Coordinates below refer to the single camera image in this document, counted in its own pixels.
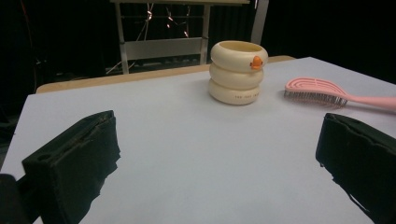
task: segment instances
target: table surface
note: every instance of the table surface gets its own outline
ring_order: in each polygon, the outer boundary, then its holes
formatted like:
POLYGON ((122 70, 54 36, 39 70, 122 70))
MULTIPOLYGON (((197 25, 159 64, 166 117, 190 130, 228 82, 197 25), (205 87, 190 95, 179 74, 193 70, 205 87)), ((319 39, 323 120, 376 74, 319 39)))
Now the table surface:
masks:
POLYGON ((26 100, 2 173, 21 178, 22 159, 111 109, 121 158, 81 223, 373 223, 319 166, 318 136, 331 112, 395 137, 396 113, 285 100, 301 76, 396 96, 393 84, 314 58, 265 65, 261 95, 243 106, 213 99, 207 71, 40 93, 26 100))

